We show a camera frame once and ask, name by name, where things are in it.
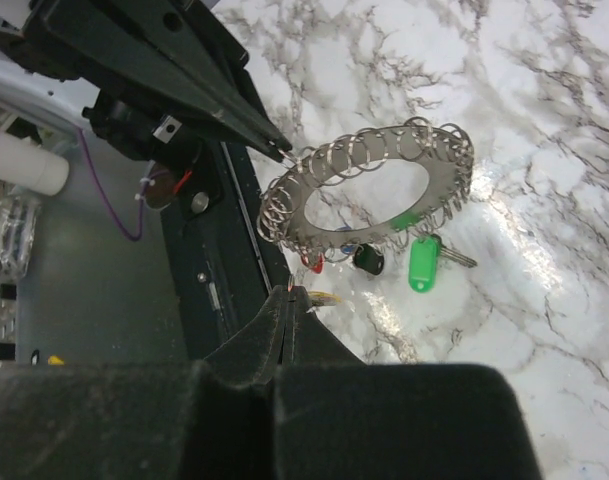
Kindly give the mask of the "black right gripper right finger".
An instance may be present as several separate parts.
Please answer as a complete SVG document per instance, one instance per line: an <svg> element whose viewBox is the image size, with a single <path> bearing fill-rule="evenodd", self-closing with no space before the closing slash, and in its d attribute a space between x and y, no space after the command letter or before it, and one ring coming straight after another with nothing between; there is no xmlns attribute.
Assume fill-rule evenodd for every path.
<svg viewBox="0 0 609 480"><path fill-rule="evenodd" d="M273 479L539 479L516 395L480 364L283 365Z"/></svg>

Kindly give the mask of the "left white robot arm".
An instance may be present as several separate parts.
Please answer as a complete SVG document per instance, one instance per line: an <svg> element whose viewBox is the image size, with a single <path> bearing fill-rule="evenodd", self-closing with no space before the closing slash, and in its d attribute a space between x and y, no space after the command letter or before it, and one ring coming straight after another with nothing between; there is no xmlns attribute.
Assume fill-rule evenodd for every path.
<svg viewBox="0 0 609 480"><path fill-rule="evenodd" d="M182 168L208 141L281 160L247 61L201 1L0 1L0 97L133 160Z"/></svg>

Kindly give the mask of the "yellow key tag with key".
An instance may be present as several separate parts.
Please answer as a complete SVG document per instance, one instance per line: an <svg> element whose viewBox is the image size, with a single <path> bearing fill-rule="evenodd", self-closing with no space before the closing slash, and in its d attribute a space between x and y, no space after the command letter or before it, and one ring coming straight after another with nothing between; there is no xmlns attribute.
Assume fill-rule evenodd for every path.
<svg viewBox="0 0 609 480"><path fill-rule="evenodd" d="M343 302L342 298L327 292L310 291L308 293L310 306L307 311L312 312L315 309L322 307L334 307Z"/></svg>

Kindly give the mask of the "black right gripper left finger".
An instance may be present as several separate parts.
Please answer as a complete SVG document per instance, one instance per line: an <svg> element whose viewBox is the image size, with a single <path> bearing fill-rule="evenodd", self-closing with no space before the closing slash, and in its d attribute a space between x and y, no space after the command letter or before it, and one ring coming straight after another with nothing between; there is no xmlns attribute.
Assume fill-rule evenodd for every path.
<svg viewBox="0 0 609 480"><path fill-rule="evenodd" d="M0 369L0 479L276 479L270 393L204 361Z"/></svg>

